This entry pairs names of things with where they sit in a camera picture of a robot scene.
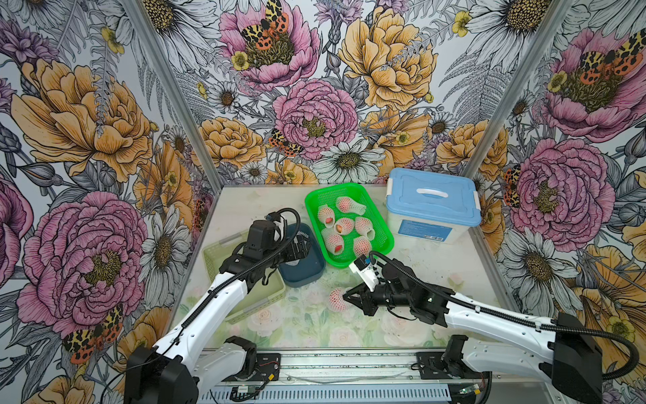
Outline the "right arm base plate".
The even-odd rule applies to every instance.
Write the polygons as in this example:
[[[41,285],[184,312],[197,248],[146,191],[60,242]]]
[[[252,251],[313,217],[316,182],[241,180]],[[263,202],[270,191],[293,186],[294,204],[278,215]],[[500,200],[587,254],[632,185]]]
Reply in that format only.
[[[416,361],[410,369],[417,371],[422,380],[480,379],[482,374],[467,367],[462,355],[452,357],[448,353],[423,351],[416,353]]]

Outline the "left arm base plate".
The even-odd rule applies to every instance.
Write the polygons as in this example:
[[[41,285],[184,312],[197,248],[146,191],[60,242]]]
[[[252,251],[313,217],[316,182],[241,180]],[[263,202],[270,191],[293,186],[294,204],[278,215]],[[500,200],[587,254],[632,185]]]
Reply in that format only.
[[[246,365],[238,374],[229,376],[226,382],[264,382],[271,375],[272,381],[280,376],[282,355],[279,353],[257,353],[253,365]]]

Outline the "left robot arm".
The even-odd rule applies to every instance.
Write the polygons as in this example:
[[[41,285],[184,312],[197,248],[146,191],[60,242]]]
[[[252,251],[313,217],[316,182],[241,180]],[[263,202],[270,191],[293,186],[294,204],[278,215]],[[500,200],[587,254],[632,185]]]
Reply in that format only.
[[[282,208],[255,220],[241,243],[225,259],[208,291],[178,326],[152,348],[141,346],[124,371],[126,403],[196,403],[206,389],[226,378],[252,372],[256,346],[231,338],[214,354],[202,354],[211,336],[254,286],[269,278],[267,269],[304,259],[309,237],[301,218]]]

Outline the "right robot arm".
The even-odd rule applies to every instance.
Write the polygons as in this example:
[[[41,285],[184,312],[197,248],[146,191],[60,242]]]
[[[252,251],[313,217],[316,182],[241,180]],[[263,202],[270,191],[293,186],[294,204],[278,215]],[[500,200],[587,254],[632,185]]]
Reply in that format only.
[[[427,365],[454,378],[519,375],[548,382],[577,402],[600,403],[604,382],[628,375],[639,364],[639,350],[627,338],[585,328],[566,313],[553,319],[486,305],[424,282],[412,268],[380,252],[360,256],[349,268],[363,282],[343,299],[364,315],[406,307],[411,321],[461,331],[441,358]]]

